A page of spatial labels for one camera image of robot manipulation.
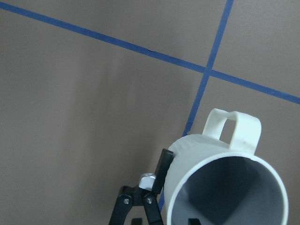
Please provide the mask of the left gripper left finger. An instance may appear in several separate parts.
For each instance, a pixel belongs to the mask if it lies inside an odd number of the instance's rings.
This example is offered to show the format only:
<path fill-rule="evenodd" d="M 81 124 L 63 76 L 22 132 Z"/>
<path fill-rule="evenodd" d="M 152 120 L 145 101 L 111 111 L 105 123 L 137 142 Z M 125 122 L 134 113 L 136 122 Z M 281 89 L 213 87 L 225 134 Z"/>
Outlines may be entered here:
<path fill-rule="evenodd" d="M 143 206 L 149 225 L 162 225 L 163 220 L 157 196 L 161 193 L 174 153 L 163 149 L 154 173 L 145 173 L 135 187 L 122 186 L 118 193 L 110 225 L 124 224 L 132 207 Z"/>

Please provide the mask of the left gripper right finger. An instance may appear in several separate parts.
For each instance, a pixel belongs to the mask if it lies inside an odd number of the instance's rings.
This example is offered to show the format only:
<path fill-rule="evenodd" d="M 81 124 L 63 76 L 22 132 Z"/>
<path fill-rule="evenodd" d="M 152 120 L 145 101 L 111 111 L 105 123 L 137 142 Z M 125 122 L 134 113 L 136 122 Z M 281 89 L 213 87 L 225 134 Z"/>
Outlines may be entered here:
<path fill-rule="evenodd" d="M 199 219 L 197 218 L 189 218 L 188 225 L 199 225 Z"/>

